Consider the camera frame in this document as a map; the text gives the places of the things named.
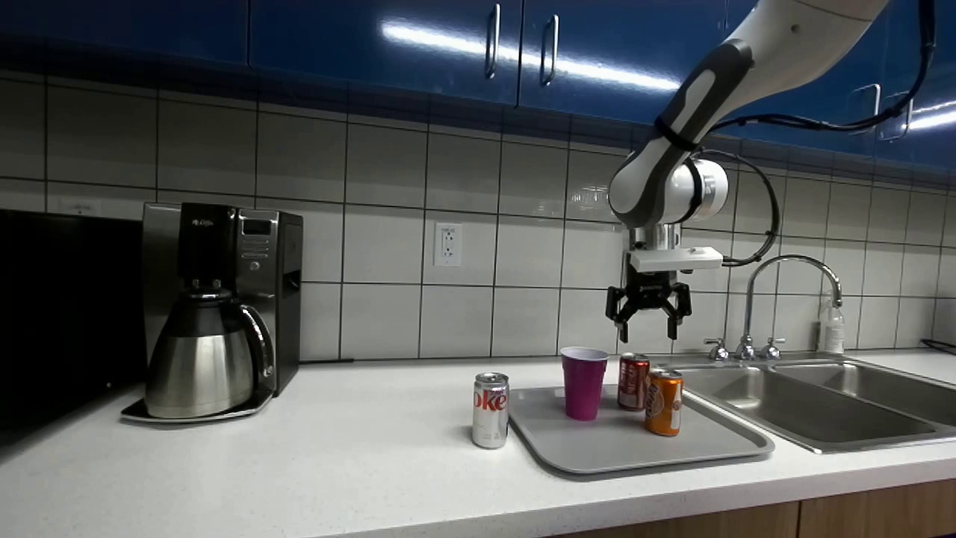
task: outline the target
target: silver can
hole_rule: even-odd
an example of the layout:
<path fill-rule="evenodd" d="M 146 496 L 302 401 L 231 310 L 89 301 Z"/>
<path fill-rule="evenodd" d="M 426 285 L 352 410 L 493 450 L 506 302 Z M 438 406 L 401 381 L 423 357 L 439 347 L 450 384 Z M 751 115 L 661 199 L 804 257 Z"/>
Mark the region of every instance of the silver can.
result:
<path fill-rule="evenodd" d="M 510 388 L 504 373 L 489 371 L 475 376 L 471 440 L 482 448 L 501 448 L 508 440 Z"/>

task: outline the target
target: faucet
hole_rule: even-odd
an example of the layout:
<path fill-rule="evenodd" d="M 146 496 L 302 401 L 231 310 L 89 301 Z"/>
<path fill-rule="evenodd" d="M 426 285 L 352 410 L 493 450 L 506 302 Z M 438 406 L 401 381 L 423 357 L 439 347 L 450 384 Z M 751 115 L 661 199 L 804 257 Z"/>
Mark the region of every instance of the faucet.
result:
<path fill-rule="evenodd" d="M 763 272 L 767 266 L 779 261 L 802 261 L 822 271 L 823 274 L 830 279 L 830 285 L 833 287 L 833 306 L 836 308 L 843 306 L 843 291 L 839 285 L 839 277 L 834 273 L 833 269 L 819 259 L 803 256 L 802 254 L 785 254 L 776 258 L 770 258 L 761 263 L 760 266 L 753 271 L 753 274 L 750 275 L 750 280 L 747 281 L 747 305 L 744 308 L 744 334 L 740 337 L 740 344 L 737 346 L 736 352 L 734 352 L 734 356 L 737 359 L 743 361 L 752 361 L 754 359 L 753 339 L 750 337 L 750 317 L 753 314 L 753 283 L 757 279 L 757 275 Z"/>

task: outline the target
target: carafe handle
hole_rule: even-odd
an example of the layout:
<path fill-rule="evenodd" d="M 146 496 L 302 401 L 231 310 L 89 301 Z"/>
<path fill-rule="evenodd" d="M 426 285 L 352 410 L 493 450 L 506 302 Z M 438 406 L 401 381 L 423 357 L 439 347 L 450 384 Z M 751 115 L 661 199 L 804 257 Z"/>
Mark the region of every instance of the carafe handle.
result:
<path fill-rule="evenodd" d="M 262 359 L 259 363 L 262 365 L 262 376 L 271 377 L 275 372 L 275 353 L 272 351 L 272 336 L 269 334 L 269 328 L 266 322 L 262 321 L 259 312 L 248 304 L 239 303 L 239 311 L 248 322 L 252 329 L 252 335 L 259 343 L 259 353 Z"/>

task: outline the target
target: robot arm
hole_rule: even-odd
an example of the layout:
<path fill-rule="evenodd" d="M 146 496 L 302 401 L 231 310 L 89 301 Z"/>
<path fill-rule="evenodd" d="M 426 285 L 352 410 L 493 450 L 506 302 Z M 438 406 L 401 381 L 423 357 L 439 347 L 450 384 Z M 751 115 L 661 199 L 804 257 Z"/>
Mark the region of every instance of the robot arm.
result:
<path fill-rule="evenodd" d="M 645 308 L 663 309 L 668 336 L 676 339 L 677 325 L 692 311 L 689 288 L 677 281 L 677 271 L 724 262 L 709 247 L 679 248 L 680 223 L 715 215 L 728 191 L 720 165 L 688 161 L 691 151 L 727 113 L 826 73 L 853 48 L 886 2 L 760 0 L 684 81 L 608 190 L 614 214 L 632 229 L 625 285 L 608 289 L 605 312 L 623 342 L 627 320 Z M 619 309 L 621 300 L 626 303 Z"/>

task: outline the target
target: blue cabinet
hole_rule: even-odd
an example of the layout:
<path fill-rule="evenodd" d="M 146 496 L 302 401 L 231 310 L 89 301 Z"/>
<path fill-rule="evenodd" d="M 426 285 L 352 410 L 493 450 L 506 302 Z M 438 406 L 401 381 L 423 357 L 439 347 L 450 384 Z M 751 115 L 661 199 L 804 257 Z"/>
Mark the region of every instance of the blue cabinet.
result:
<path fill-rule="evenodd" d="M 0 4 L 0 34 L 247 65 L 249 9 L 227 0 L 32 0 Z"/>
<path fill-rule="evenodd" d="M 263 70 L 515 105 L 521 0 L 251 0 Z"/>
<path fill-rule="evenodd" d="M 884 106 L 909 90 L 920 65 L 917 0 L 895 0 L 883 79 Z M 901 116 L 879 127 L 877 157 L 923 166 L 956 168 L 956 4 L 936 2 L 936 54 L 923 88 L 913 100 L 910 121 Z"/>
<path fill-rule="evenodd" d="M 729 0 L 728 34 L 750 12 L 754 0 Z M 881 97 L 880 73 L 886 48 L 888 10 L 884 10 L 857 45 L 825 75 L 799 88 L 766 97 L 730 114 L 782 113 L 832 123 L 846 123 L 872 116 Z M 875 132 L 816 132 L 777 125 L 748 124 L 723 132 L 749 140 L 828 149 L 872 156 Z"/>
<path fill-rule="evenodd" d="M 651 123 L 721 42 L 724 11 L 713 0 L 525 0 L 518 105 Z"/>

